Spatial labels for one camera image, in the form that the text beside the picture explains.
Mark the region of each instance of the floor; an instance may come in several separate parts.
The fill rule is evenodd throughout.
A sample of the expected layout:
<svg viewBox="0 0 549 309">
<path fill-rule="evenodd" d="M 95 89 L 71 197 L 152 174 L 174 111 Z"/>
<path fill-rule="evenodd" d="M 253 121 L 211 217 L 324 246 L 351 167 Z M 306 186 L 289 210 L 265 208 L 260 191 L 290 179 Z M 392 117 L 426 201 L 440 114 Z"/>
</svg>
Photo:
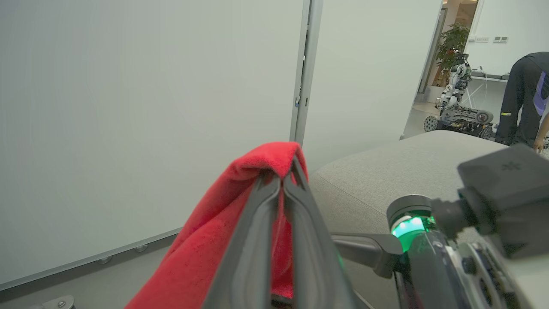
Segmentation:
<svg viewBox="0 0 549 309">
<path fill-rule="evenodd" d="M 427 116 L 437 115 L 433 103 L 417 103 L 410 112 L 404 138 L 424 133 Z M 0 291 L 0 309 L 25 309 L 61 296 L 75 298 L 78 309 L 120 309 L 154 273 L 174 236 L 113 257 L 104 265 L 87 264 L 34 282 Z"/>
<path fill-rule="evenodd" d="M 404 138 L 407 139 L 425 133 L 423 122 L 428 116 L 438 116 L 440 111 L 435 107 L 435 103 L 416 103 L 410 111 L 408 122 L 404 128 Z"/>
</svg>

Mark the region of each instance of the tracked robot base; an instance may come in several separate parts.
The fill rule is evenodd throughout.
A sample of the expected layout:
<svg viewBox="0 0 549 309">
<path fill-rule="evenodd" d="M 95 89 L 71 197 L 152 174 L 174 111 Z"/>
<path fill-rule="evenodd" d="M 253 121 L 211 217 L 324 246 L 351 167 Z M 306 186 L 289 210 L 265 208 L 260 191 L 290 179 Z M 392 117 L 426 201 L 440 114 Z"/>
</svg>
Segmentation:
<svg viewBox="0 0 549 309">
<path fill-rule="evenodd" d="M 468 135 L 489 139 L 492 135 L 491 121 L 494 115 L 488 111 L 461 106 L 461 98 L 471 81 L 471 68 L 467 63 L 467 54 L 457 54 L 457 65 L 450 69 L 450 82 L 437 99 L 436 107 L 440 117 L 429 116 L 423 123 L 425 132 L 433 130 L 451 130 Z"/>
</svg>

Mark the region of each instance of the whiteboard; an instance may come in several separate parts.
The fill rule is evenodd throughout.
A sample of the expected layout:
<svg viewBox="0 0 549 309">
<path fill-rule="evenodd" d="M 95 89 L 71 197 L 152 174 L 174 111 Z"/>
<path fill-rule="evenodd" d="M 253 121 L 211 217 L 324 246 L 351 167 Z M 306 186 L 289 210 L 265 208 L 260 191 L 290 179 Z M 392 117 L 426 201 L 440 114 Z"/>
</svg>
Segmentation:
<svg viewBox="0 0 549 309">
<path fill-rule="evenodd" d="M 324 0 L 303 150 L 307 167 L 404 132 L 441 0 Z"/>
<path fill-rule="evenodd" d="M 302 6 L 0 2 L 0 289 L 176 233 L 287 141 Z"/>
</svg>

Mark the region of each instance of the desk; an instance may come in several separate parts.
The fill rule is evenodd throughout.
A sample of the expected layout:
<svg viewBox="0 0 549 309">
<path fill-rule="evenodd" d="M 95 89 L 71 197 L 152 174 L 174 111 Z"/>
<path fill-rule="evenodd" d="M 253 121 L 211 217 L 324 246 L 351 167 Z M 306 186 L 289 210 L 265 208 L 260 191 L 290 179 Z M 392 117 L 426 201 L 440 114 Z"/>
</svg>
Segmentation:
<svg viewBox="0 0 549 309">
<path fill-rule="evenodd" d="M 480 89 L 482 89 L 484 86 L 486 86 L 486 83 L 488 81 L 493 81 L 493 82 L 507 82 L 507 79 L 509 77 L 509 75 L 490 75 L 490 74 L 479 74 L 479 73 L 473 73 L 474 75 L 471 76 L 472 79 L 476 79 L 476 80 L 483 80 L 485 81 L 484 84 L 480 84 L 480 86 L 478 86 L 472 93 L 469 93 L 469 88 L 466 88 L 466 92 L 467 92 L 467 98 L 464 99 L 462 101 L 462 104 L 465 104 L 466 101 L 469 101 L 469 106 L 471 106 L 471 108 L 474 108 L 474 109 L 477 109 L 477 106 L 475 104 L 475 100 L 473 99 L 473 96 L 475 95 L 475 93 L 477 93 Z"/>
</svg>

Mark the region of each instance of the black jacket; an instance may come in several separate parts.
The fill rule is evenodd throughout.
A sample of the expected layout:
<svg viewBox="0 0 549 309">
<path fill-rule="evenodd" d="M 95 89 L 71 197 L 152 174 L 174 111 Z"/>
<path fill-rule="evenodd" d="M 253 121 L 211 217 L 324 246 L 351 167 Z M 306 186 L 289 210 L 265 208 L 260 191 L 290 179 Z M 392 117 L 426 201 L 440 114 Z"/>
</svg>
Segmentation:
<svg viewBox="0 0 549 309">
<path fill-rule="evenodd" d="M 526 58 L 532 60 L 544 72 L 549 73 L 549 52 L 529 54 Z"/>
</svg>

